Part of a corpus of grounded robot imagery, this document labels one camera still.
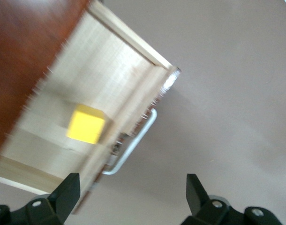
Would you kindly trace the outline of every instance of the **gray surface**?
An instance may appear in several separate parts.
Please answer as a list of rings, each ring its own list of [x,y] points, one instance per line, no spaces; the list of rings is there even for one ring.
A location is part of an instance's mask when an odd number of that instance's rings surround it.
[[[286,225],[286,3],[105,5],[183,72],[125,165],[66,224],[180,224],[186,173],[196,173],[209,194],[239,211],[263,206]],[[27,197],[0,185],[0,201]]]

